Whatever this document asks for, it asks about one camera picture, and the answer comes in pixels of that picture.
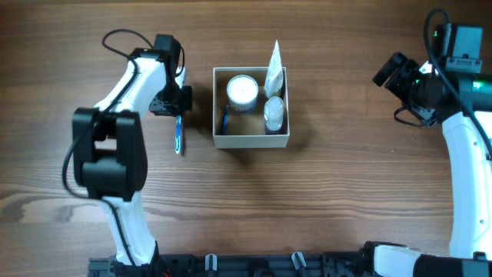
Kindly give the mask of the blue white toothbrush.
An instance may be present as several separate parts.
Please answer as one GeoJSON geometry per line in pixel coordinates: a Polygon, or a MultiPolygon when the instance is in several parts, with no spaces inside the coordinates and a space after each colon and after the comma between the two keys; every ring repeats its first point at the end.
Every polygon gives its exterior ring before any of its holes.
{"type": "Polygon", "coordinates": [[[175,133],[175,152],[177,155],[181,154],[182,150],[182,116],[176,117],[176,133],[175,133]]]}

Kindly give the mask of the blue disposable razor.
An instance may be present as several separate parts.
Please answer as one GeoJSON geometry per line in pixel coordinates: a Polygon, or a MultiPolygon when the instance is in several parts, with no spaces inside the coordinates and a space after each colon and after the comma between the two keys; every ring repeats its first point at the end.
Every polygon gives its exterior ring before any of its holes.
{"type": "Polygon", "coordinates": [[[226,135],[227,133],[228,111],[229,111],[229,105],[225,105],[222,109],[219,135],[226,135]]]}

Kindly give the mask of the white cotton swab container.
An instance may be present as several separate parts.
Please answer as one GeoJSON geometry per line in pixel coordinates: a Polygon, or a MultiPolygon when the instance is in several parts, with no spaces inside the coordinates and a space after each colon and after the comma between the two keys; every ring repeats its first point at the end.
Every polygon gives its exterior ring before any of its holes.
{"type": "Polygon", "coordinates": [[[249,75],[236,75],[226,88],[229,107],[236,112],[253,112],[256,107],[259,86],[249,75]]]}

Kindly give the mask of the dark blue sanitizer bottle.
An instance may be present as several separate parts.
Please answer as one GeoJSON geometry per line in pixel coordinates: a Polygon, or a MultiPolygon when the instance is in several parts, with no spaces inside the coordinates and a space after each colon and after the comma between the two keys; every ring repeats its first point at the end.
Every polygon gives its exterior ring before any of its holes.
{"type": "Polygon", "coordinates": [[[284,121],[284,102],[274,96],[264,105],[264,132],[266,135],[280,134],[284,121]]]}

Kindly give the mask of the white floral cream tube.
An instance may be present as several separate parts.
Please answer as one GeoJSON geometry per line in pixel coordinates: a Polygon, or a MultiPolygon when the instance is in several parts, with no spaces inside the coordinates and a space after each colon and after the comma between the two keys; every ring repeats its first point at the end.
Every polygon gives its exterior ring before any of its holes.
{"type": "Polygon", "coordinates": [[[281,62],[281,53],[278,41],[275,42],[268,71],[264,82],[264,95],[266,98],[281,97],[284,85],[284,71],[281,62]]]}

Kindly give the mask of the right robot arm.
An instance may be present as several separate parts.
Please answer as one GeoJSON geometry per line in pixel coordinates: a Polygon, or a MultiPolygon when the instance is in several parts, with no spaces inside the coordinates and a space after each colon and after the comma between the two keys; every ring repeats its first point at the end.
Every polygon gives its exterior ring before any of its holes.
{"type": "Polygon", "coordinates": [[[431,73],[394,53],[373,81],[396,95],[423,125],[439,122],[450,158],[454,202],[449,255],[404,245],[377,244],[369,272],[381,276],[489,276],[491,274],[491,77],[452,72],[453,95],[431,73]]]}

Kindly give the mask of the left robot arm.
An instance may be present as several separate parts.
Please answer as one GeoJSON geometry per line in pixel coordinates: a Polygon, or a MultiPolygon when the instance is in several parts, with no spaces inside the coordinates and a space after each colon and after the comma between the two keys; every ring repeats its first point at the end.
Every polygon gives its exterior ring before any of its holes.
{"type": "Polygon", "coordinates": [[[141,121],[149,112],[174,117],[175,151],[181,153],[182,119],[192,107],[191,87],[183,81],[184,53],[182,47],[135,49],[109,94],[92,108],[77,108],[72,117],[73,143],[62,170],[73,165],[86,198],[105,210],[116,245],[108,271],[117,276],[165,273],[141,199],[148,174],[141,121]]]}

